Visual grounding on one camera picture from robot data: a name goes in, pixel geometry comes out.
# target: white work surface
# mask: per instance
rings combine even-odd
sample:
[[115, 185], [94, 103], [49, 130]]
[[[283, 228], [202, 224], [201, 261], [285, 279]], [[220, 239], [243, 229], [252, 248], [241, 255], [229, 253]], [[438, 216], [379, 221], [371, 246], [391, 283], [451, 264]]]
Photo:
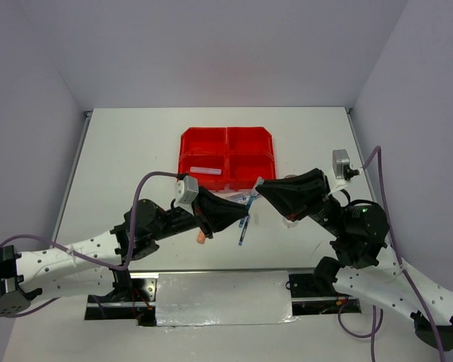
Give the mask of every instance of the white work surface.
[[[330, 170], [333, 149], [347, 149], [353, 166], [361, 164], [342, 108], [95, 109], [57, 240], [84, 240], [121, 223], [145, 173], [177, 170], [180, 135], [188, 127], [229, 126], [263, 126], [272, 134], [277, 177], [314, 167]], [[349, 192], [371, 198], [364, 176], [354, 179]], [[174, 181], [163, 177], [147, 182], [142, 193], [163, 207], [173, 195]], [[307, 268], [333, 255], [332, 236], [311, 220], [287, 229], [265, 200], [255, 201], [251, 212], [259, 224], [250, 224], [242, 247], [237, 225], [205, 245], [196, 243], [197, 231], [186, 232], [160, 241], [159, 251], [131, 264], [131, 270]], [[84, 321], [85, 300], [60, 299], [18, 319], [4, 361], [371, 360], [368, 341], [348, 336], [334, 315], [268, 326], [146, 328], [133, 321]], [[355, 332], [370, 328], [368, 314], [344, 319]], [[376, 346], [381, 362], [437, 360], [436, 351], [416, 338], [413, 325], [396, 314], [385, 316]]]

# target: gray wall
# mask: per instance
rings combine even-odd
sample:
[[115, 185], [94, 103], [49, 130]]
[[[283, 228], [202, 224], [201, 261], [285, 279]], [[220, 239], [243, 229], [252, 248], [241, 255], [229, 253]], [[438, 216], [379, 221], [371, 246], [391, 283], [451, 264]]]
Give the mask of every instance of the gray wall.
[[83, 109], [352, 106], [407, 0], [20, 0]]
[[453, 289], [453, 0], [408, 2], [353, 121], [364, 155], [383, 146], [406, 259]]
[[[51, 235], [82, 119], [18, 3], [0, 0], [0, 241]], [[12, 324], [0, 319], [0, 360]]]

